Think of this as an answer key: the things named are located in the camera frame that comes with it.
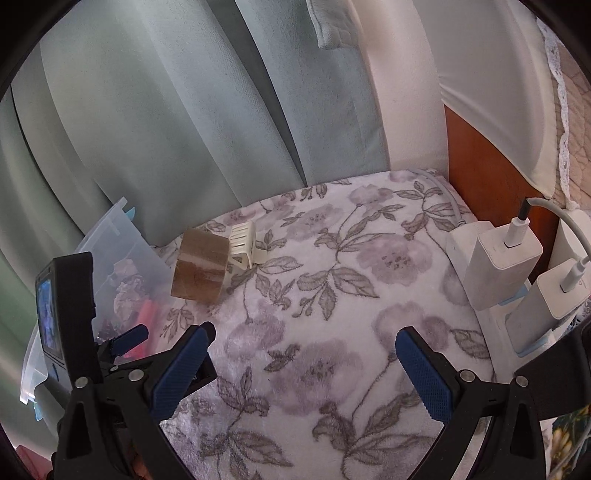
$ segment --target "light green curtain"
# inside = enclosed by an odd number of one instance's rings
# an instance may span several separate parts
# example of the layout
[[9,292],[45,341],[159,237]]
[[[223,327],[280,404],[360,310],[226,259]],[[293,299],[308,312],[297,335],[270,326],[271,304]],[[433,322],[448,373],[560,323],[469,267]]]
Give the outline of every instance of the light green curtain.
[[20,402],[22,360],[37,315],[35,276],[82,233],[47,186],[22,136],[12,92],[0,100],[0,423],[14,445],[44,455],[56,441]]

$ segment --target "floral blanket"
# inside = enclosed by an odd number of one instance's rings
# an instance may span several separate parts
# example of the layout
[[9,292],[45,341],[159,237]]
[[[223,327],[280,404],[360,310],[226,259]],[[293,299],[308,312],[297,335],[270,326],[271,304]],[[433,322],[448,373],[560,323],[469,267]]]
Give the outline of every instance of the floral blanket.
[[[164,349],[192,323],[217,328],[219,378],[161,425],[198,480],[408,478],[441,424],[398,362],[398,330],[412,325],[456,368],[493,375],[444,253],[452,216],[429,180],[398,171],[289,192],[202,226],[228,235],[254,220],[269,260],[230,271],[212,308],[178,299],[161,332]],[[179,245],[158,249],[171,267]]]

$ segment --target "wooden headboard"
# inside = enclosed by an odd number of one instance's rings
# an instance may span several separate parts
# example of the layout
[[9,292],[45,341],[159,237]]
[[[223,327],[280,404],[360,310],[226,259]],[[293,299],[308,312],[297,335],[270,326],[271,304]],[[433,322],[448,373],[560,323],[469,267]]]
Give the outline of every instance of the wooden headboard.
[[[445,107],[449,149],[449,181],[479,220],[495,226],[509,223],[525,197],[542,197],[509,160],[462,117]],[[530,227],[544,253],[530,275],[546,271],[558,229],[558,217],[542,209],[530,211]]]

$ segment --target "metal screw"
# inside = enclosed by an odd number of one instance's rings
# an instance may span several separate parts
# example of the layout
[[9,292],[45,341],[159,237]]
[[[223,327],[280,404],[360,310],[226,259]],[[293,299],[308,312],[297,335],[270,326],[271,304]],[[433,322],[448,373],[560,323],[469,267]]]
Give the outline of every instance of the metal screw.
[[76,382],[74,382],[74,385],[76,388],[84,388],[88,385],[88,379],[86,377],[77,378]]
[[143,377],[144,377],[144,372],[142,370],[132,370],[131,372],[129,372],[129,376],[128,376],[128,378],[132,382],[137,382],[138,380],[142,380]]
[[517,385],[520,387],[527,387],[530,384],[529,380],[527,380],[525,377],[522,377],[521,375],[515,379],[515,383],[517,383]]
[[476,375],[474,374],[474,372],[470,371],[470,370],[462,370],[460,372],[460,378],[467,383],[472,383],[474,382],[474,380],[476,379]]

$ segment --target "blue rubber pad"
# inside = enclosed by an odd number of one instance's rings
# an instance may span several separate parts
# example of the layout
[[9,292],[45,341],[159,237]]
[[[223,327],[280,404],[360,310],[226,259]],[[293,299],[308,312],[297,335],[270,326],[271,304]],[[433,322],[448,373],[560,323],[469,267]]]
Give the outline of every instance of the blue rubber pad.
[[119,335],[111,344],[111,353],[115,356],[125,355],[132,348],[148,339],[148,328],[146,325],[139,324]]
[[408,332],[398,332],[395,347],[400,363],[431,418],[447,424],[453,414],[452,391]]
[[209,340],[205,329],[199,328],[164,372],[152,390],[150,415],[156,421],[169,419],[178,406],[197,370],[205,360]]

